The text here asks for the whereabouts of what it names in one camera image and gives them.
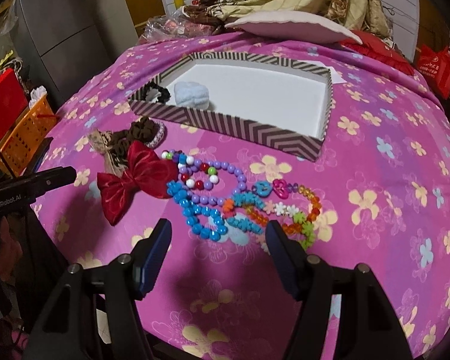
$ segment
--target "basket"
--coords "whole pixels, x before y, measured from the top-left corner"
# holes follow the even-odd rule
[[[57,117],[48,105],[47,96],[43,96],[18,122],[0,148],[15,176],[19,176],[24,171],[57,121]],[[0,169],[7,174],[10,173],[1,159]]]

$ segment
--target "bow knot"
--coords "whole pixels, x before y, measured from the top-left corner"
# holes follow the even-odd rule
[[[114,226],[131,205],[133,192],[143,192],[158,199],[167,199],[167,183],[176,180],[178,167],[173,161],[162,160],[138,140],[127,153],[128,169],[120,177],[109,173],[97,174],[97,187],[102,196],[105,218]]]

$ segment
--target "red cushion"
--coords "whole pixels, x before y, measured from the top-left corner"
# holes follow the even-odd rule
[[[340,42],[343,46],[351,48],[352,50],[372,59],[383,62],[384,64],[391,66],[402,73],[408,74],[409,76],[414,75],[414,69],[408,61],[395,50],[390,49],[390,47],[388,47],[375,35],[369,32],[357,30],[353,30],[352,32],[362,40],[363,44],[358,44],[354,40],[347,39]]]

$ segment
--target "bedsheet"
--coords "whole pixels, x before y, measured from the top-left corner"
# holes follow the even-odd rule
[[[87,134],[93,128],[127,128],[137,119],[128,95],[183,54],[207,50],[334,67],[346,83],[334,85],[320,157],[315,163],[303,161],[170,122],[157,151],[181,149],[228,161],[244,170],[249,185],[285,178],[312,188],[323,213],[314,223],[318,240],[310,251],[334,266],[369,264],[413,354],[432,348],[450,326],[450,125],[420,74],[406,76],[351,52],[240,32],[128,49],[63,105],[62,120],[50,133],[54,140],[41,169],[70,165],[77,170],[74,184],[47,193],[33,206],[59,249],[71,262],[98,266],[129,252],[149,237],[159,218],[168,218],[171,247],[154,290],[138,302],[143,327],[204,359],[281,358],[299,304],[284,292],[264,235],[230,228],[224,242],[204,241],[189,232],[173,201],[144,193],[135,195],[115,227],[101,208],[96,173],[103,171],[104,161],[92,151]],[[214,193],[226,195],[234,187],[225,175]],[[308,209],[300,195],[292,194],[291,202]],[[334,297],[325,360],[332,358],[339,317],[339,297]]]

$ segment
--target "striped box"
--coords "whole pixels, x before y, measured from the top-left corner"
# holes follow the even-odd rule
[[[297,157],[316,161],[320,148],[322,147],[327,132],[330,110],[332,105],[332,78],[329,69],[316,66],[306,62],[271,55],[248,54],[246,52],[194,52],[187,55],[169,67],[162,73],[157,74],[151,80],[159,84],[178,68],[183,67],[197,59],[231,59],[249,61],[262,64],[277,65],[291,69],[300,69],[308,73],[318,74],[325,77],[327,81],[327,105],[325,110],[325,123],[319,138],[299,134],[294,131],[284,130],[275,126],[259,123],[254,120],[242,119],[237,116],[224,115],[219,112],[199,110],[195,108],[177,107],[161,103],[152,103],[140,100],[145,86],[139,88],[128,98],[131,109],[137,115],[155,117],[157,119],[182,123],[189,126],[204,128],[229,135],[231,137],[248,140],[268,146]]]

